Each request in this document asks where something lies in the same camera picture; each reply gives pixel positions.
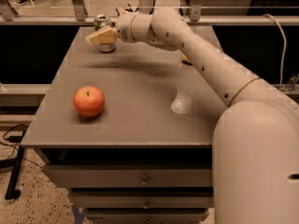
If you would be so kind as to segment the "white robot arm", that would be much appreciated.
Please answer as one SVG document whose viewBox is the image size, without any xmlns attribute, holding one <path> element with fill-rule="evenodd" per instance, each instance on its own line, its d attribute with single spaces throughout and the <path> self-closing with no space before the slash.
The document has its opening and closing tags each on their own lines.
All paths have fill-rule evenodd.
<svg viewBox="0 0 299 224">
<path fill-rule="evenodd" d="M 216 224 L 299 224 L 299 105 L 197 35 L 172 8 L 126 12 L 93 45 L 180 50 L 226 105 L 212 140 Z"/>
</svg>

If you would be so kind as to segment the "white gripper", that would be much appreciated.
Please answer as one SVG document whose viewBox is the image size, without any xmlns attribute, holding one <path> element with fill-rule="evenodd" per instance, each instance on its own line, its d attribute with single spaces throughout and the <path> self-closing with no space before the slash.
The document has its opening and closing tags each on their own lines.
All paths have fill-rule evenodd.
<svg viewBox="0 0 299 224">
<path fill-rule="evenodd" d="M 86 36 L 86 41 L 91 45 L 115 43 L 119 38 L 123 42 L 149 43 L 155 38 L 151 28 L 151 15 L 128 12 L 119 16 L 116 21 L 116 30 L 104 27 Z"/>
</svg>

